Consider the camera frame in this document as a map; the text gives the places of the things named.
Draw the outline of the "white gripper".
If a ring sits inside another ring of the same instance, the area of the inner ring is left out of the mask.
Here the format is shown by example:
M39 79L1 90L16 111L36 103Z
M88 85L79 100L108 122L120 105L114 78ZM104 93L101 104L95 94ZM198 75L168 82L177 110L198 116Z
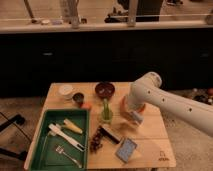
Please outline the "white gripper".
M137 124L132 118L132 112L130 112L130 113L122 113L121 112L121 116L124 117L127 121L131 122L132 124Z

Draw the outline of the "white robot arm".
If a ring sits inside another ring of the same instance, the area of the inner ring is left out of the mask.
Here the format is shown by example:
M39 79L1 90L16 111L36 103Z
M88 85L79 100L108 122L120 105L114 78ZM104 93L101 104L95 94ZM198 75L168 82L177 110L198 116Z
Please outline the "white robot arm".
M149 103L213 137L213 107L164 91L161 85L162 79L156 72L148 72L132 82L129 92L121 101L124 116L133 120L131 112L140 111Z

